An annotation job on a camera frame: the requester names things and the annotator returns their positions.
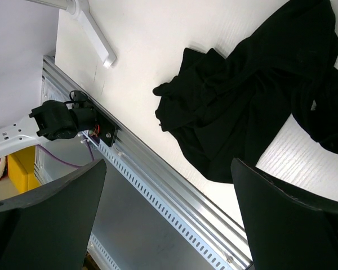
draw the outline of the white table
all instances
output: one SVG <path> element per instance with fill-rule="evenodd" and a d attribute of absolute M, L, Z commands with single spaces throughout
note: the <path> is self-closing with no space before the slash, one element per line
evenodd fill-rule
<path fill-rule="evenodd" d="M 170 81 L 183 49 L 227 56 L 285 0 L 91 0 L 91 13 L 118 60 L 105 69 L 79 24 L 60 11 L 56 64 L 89 91 L 118 120 L 242 224 L 233 185 L 204 179 L 183 157 L 176 140 L 163 133 L 152 89 Z M 333 1 L 337 16 L 338 0 Z M 258 165 L 302 188 L 338 200 L 338 155 L 311 141 L 290 118 Z"/>

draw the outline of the yellow box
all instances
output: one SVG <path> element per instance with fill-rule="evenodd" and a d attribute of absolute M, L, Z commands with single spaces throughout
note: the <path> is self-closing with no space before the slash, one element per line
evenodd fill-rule
<path fill-rule="evenodd" d="M 34 175 L 35 146 L 9 155 L 7 163 L 9 178 L 20 193 L 40 186 Z"/>

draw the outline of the black garment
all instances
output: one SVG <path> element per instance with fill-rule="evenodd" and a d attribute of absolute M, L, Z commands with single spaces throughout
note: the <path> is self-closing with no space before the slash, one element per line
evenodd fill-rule
<path fill-rule="evenodd" d="M 290 113 L 338 153 L 338 55 L 329 0 L 290 0 L 227 59 L 185 49 L 178 76 L 154 89 L 162 130 L 207 179 L 232 183 L 233 157 L 255 165 Z"/>

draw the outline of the purple cable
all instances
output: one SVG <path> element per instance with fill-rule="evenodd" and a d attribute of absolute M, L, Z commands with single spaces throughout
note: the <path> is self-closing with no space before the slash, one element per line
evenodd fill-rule
<path fill-rule="evenodd" d="M 52 157 L 53 159 L 55 159 L 56 161 L 58 161 L 60 163 L 63 163 L 67 166 L 70 166 L 70 167 L 73 167 L 73 168 L 76 168 L 76 169 L 79 169 L 79 168 L 82 167 L 82 166 L 74 165 L 74 164 L 71 164 L 71 163 L 68 163 L 66 161 L 59 159 L 58 157 L 56 157 L 52 153 L 50 153 L 48 149 L 46 149 L 45 147 L 43 147 L 41 145 L 37 145 L 37 147 L 40 148 L 45 154 L 47 154 L 48 156 Z"/>
<path fill-rule="evenodd" d="M 92 153 L 92 150 L 91 150 L 91 148 L 90 148 L 90 145 L 89 145 L 89 143 L 88 143 L 88 140 L 86 139 L 86 140 L 84 141 L 84 143 L 85 143 L 86 147 L 88 147 L 88 149 L 89 149 L 89 153 L 90 153 L 90 156 L 91 156 L 91 160 L 94 161 L 94 160 L 95 160 L 95 157 L 94 157 L 94 154 Z"/>

